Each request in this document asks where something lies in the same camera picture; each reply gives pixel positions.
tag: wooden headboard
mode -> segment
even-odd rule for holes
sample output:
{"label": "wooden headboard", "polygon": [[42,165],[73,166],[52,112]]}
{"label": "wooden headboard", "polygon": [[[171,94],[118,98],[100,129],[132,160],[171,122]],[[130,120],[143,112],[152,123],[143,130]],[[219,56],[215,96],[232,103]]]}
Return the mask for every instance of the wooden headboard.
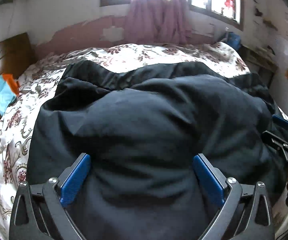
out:
{"label": "wooden headboard", "polygon": [[13,74],[17,79],[36,62],[27,33],[0,42],[0,75]]}

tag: window frame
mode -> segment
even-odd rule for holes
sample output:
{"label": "window frame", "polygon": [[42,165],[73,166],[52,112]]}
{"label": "window frame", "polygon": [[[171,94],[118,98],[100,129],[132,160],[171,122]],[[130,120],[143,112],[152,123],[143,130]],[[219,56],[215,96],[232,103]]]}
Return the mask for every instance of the window frame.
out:
{"label": "window frame", "polygon": [[[130,4],[132,0],[100,0],[100,7],[110,6],[110,5],[121,5],[121,4]],[[202,13],[222,22],[225,22],[229,25],[234,26],[235,28],[243,31],[244,29],[244,0],[240,0],[240,23],[235,19],[225,17],[219,13],[212,11],[212,0],[208,0],[208,5],[206,8],[200,8],[192,5],[192,0],[188,0],[188,6],[190,11]]]}

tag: black cloth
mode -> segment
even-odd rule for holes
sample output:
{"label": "black cloth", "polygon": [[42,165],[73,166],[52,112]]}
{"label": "black cloth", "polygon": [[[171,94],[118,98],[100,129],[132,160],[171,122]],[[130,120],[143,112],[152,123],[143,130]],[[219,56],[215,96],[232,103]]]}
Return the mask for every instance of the black cloth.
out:
{"label": "black cloth", "polygon": [[256,74],[228,79],[200,62],[113,73],[81,61],[41,107],[27,180],[59,176],[86,152],[92,172],[68,211],[87,239],[198,239],[212,219],[192,170],[198,153],[226,177],[283,191],[284,159],[260,138],[288,140],[274,113]]}

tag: floral bedsheet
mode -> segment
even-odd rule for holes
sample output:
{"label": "floral bedsheet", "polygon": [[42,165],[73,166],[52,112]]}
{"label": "floral bedsheet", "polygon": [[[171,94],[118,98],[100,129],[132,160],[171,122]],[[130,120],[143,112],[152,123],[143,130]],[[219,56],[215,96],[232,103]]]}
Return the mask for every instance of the floral bedsheet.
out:
{"label": "floral bedsheet", "polygon": [[224,43],[199,47],[172,44],[148,46],[125,44],[108,49],[88,48],[60,56],[50,55],[31,65],[20,76],[20,95],[0,120],[0,238],[9,238],[14,197],[26,178],[33,127],[40,107],[55,94],[68,64],[83,59],[123,73],[145,65],[200,61],[228,78],[249,72],[240,56]]}

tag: pink curtain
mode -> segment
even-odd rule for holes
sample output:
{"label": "pink curtain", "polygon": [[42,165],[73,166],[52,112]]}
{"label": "pink curtain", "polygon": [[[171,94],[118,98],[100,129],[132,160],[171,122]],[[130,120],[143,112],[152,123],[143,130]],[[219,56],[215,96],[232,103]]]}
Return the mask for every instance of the pink curtain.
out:
{"label": "pink curtain", "polygon": [[192,30],[186,11],[186,0],[132,0],[125,20],[125,41],[186,44]]}

